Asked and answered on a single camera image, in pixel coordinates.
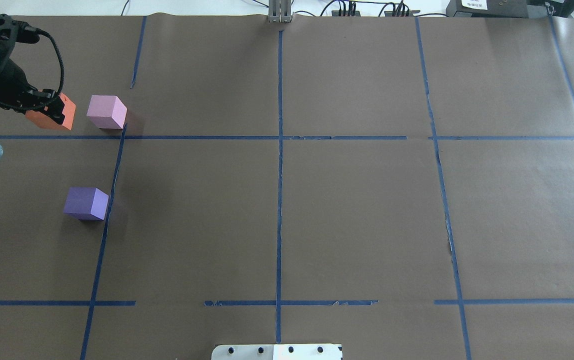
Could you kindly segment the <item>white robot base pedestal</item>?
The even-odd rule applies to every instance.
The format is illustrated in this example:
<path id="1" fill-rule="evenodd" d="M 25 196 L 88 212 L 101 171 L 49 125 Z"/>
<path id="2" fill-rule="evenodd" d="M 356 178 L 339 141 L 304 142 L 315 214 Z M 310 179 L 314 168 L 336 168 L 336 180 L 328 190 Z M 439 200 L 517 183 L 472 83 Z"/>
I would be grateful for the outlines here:
<path id="1" fill-rule="evenodd" d="M 342 360 L 341 344 L 221 344 L 214 347 L 212 360 Z"/>

